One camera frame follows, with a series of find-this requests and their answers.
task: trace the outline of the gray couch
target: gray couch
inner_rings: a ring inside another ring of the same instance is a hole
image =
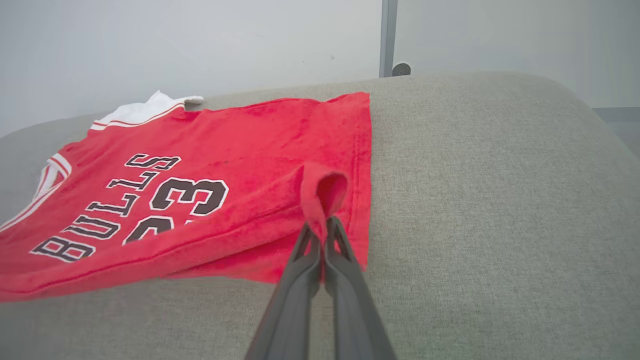
[[[565,87],[512,73],[400,77],[204,107],[356,91],[371,93],[373,122],[365,278],[398,358],[640,358],[640,163]],[[96,118],[0,139],[0,222]],[[156,279],[0,304],[0,358],[240,359],[272,290]],[[332,316],[321,290],[312,359],[333,358]]]

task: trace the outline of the printed number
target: printed number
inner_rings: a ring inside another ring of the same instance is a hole
[[[153,235],[158,235],[163,231],[171,229],[173,229],[173,219],[171,217],[152,215],[140,220],[136,228],[133,229],[131,234],[122,242],[122,245],[127,245],[132,241],[142,239],[149,232],[153,233]]]
[[[204,201],[197,201],[196,205],[191,209],[191,215],[203,217],[220,209],[227,197],[227,184],[222,180],[203,179],[198,182],[190,179],[179,179],[170,177],[165,180],[158,188],[153,198],[149,202],[152,210],[166,210],[173,204],[173,200],[169,199],[172,192],[180,193],[178,202],[193,203],[195,194],[204,192],[207,198]]]

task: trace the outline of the white armhole trim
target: white armhole trim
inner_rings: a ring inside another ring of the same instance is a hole
[[[0,226],[0,231],[4,231],[15,224],[18,224],[20,221],[31,215],[40,207],[40,205],[42,205],[44,200],[47,200],[47,198],[65,182],[69,175],[71,175],[71,164],[62,155],[56,153],[54,156],[51,156],[51,159],[47,160],[47,162],[48,165],[42,169],[40,183],[38,184],[36,195],[33,197],[31,203],[13,218],[9,219],[9,221]],[[62,175],[63,179],[58,184],[54,185],[58,174]]]
[[[165,116],[176,108],[184,108],[185,102],[200,104],[202,96],[189,96],[181,99],[172,99],[157,91],[145,103],[128,104],[119,107],[113,113],[96,120],[91,125],[91,130],[104,130],[109,126],[134,127]]]

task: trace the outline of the red basketball jersey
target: red basketball jersey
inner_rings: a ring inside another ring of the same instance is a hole
[[[367,261],[369,95],[185,111],[160,92],[52,156],[0,227],[0,300],[152,277],[277,282],[304,222],[345,225]]]

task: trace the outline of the chicago bulls jersey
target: chicago bulls jersey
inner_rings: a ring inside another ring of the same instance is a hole
[[[159,276],[276,282],[298,231],[332,214],[366,264],[369,96],[186,111],[157,92],[54,154],[0,227],[0,300]]]

